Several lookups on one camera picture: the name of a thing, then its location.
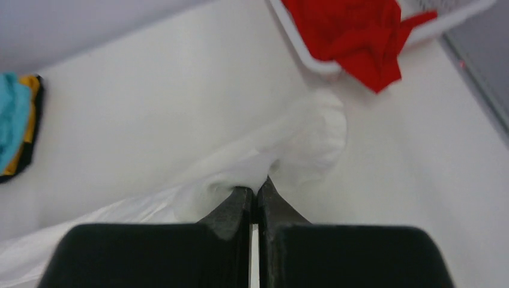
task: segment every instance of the yellow cloth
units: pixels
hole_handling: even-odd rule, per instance
[[[20,77],[19,83],[25,86],[28,86],[32,91],[32,103],[30,105],[30,114],[28,116],[28,125],[26,126],[25,136],[23,138],[23,143],[31,143],[34,138],[34,129],[35,129],[35,104],[34,100],[41,88],[41,83],[35,76],[24,76]],[[16,156],[11,160],[11,163],[5,168],[4,173],[2,175],[14,175],[17,169],[17,165],[19,162],[19,158],[23,152],[23,143],[19,148]]]

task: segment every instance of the white tabletop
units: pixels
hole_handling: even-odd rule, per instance
[[[36,159],[0,200],[35,199],[47,226],[150,192],[329,86],[300,69],[278,25],[264,1],[218,0],[40,71]],[[504,287],[507,147],[438,43],[400,65],[403,81],[378,96],[348,78],[331,86],[349,125],[340,162],[281,193],[314,222],[423,228],[458,287]],[[21,217],[25,203],[2,211]]]

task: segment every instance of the white bin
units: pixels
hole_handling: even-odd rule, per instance
[[[282,0],[270,0],[270,2],[303,64],[327,80],[336,79],[342,71],[341,66],[335,61],[324,62],[312,57]],[[424,10],[436,9],[439,13],[437,19],[412,31],[405,48],[440,36],[469,17],[490,8],[495,2],[496,0],[399,0],[404,18]]]

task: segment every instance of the black cloth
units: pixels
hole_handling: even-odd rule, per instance
[[[43,79],[41,76],[37,76],[37,80],[39,80],[39,91],[37,91],[37,96],[35,96],[34,105],[35,105],[35,127],[34,127],[34,137],[32,138],[31,143],[23,142],[23,151],[21,156],[19,157],[19,162],[16,168],[16,172],[14,175],[2,175],[0,176],[0,183],[5,183],[12,178],[16,177],[32,163],[32,157],[34,154],[35,144],[37,142],[37,136],[39,134],[39,128],[41,125],[41,118],[43,117],[43,106],[44,106],[44,86]]]

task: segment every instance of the folded cloth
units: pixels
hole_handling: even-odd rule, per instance
[[[401,21],[396,0],[283,0],[311,55],[337,61],[378,93],[401,79],[397,55],[412,30],[436,18],[425,12]]]
[[[25,76],[19,79],[21,84],[30,88],[32,94],[28,125],[23,143],[19,147],[16,156],[14,156],[9,165],[5,168],[2,176],[0,176],[0,183],[6,182],[12,177],[22,173],[32,162],[34,145],[37,141],[43,112],[44,88],[41,81],[42,78],[40,76]]]
[[[23,142],[31,94],[15,74],[0,75],[0,171],[9,165]]]

